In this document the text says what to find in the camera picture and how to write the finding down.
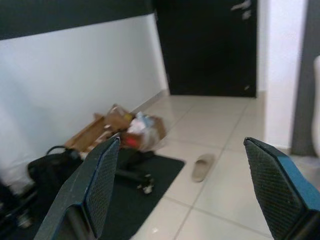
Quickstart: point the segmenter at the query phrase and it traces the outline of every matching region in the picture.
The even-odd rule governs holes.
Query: black door
[[[172,95],[256,96],[257,0],[155,0]]]

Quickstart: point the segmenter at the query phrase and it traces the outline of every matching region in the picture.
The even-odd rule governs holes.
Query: dark wall stripe
[[[291,146],[291,152],[296,155],[316,156],[312,142],[312,120],[315,106],[314,60],[320,55],[319,16],[320,1],[309,0]]]
[[[152,12],[151,0],[0,0],[0,40]]]

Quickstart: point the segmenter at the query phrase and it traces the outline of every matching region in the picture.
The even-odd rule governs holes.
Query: black bag
[[[52,150],[60,148],[64,152],[50,154]],[[46,210],[49,210],[61,186],[82,162],[77,150],[54,146],[45,156],[28,164],[29,176],[35,182],[38,198],[46,206]]]

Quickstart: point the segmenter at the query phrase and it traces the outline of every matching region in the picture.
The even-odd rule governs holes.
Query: beige slipper
[[[194,163],[192,180],[197,183],[202,182],[206,178],[214,160],[215,156],[212,154],[204,154],[198,157]]]

